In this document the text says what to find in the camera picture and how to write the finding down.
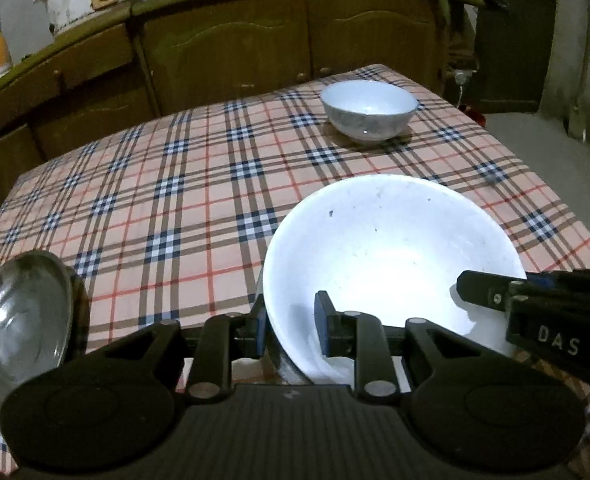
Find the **white bowl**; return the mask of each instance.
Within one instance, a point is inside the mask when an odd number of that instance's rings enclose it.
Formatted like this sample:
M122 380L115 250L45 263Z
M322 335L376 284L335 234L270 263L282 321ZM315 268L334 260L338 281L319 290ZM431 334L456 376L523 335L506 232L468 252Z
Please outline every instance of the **white bowl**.
M332 125L358 142L382 142L403 133L417 99L403 88L378 81L341 81L321 94Z
M307 377L351 384L352 362L322 356L318 290L339 312L392 326L423 317L511 354L504 315L457 296L467 269L525 278L507 235L463 195L408 176L360 176L313 193L282 221L266 254L264 300L282 348Z

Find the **stainless steel plate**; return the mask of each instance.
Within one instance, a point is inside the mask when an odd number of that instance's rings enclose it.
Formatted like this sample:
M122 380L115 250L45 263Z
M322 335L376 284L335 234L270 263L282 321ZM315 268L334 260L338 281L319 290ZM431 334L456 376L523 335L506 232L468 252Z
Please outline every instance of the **stainless steel plate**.
M17 386L61 364L72 322L70 274L56 256L29 251L0 267L0 408Z

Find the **floor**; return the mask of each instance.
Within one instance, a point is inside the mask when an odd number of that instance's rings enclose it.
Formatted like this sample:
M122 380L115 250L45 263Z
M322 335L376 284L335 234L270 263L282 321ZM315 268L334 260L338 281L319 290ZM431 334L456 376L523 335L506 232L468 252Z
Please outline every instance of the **floor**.
M523 160L590 231L590 146L561 123L531 114L489 114L486 129Z

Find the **plaid tablecloth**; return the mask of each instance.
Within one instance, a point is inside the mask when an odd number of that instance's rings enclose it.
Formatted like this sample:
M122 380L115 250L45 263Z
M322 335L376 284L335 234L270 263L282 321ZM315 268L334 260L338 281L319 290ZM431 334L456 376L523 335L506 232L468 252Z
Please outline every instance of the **plaid tablecloth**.
M409 135L363 149L338 134L319 94L345 79L411 91L420 108ZM51 160L23 175L2 205L0 264L40 248L73 267L91 299L89 326L76 335L88 351L162 319L202 324L248 311L270 237L303 197L369 173L409 174L467 196L502 226L526 270L590 268L590 233L535 173L446 101L381 65L177 113ZM274 377L265 362L233 372L237 381ZM590 403L589 386L566 380ZM572 460L580 473L590 470L590 410L587 419ZM13 467L0 436L0 470Z

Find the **metal bowl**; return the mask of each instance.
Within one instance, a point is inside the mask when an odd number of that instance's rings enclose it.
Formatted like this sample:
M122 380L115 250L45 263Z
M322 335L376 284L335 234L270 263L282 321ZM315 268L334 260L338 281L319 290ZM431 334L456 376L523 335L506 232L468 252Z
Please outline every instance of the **metal bowl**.
M71 276L46 251L0 267L0 409L25 381L59 366L73 323Z
M391 326L423 317L509 354L504 315L457 296L468 269L525 277L502 228L463 195L408 176L359 176L313 193L281 222L264 262L264 300L275 336L306 377L351 384L350 359L322 356L318 290L340 312Z
M366 144L403 133L418 106L410 92L379 81L341 81L326 87L321 100L332 126Z

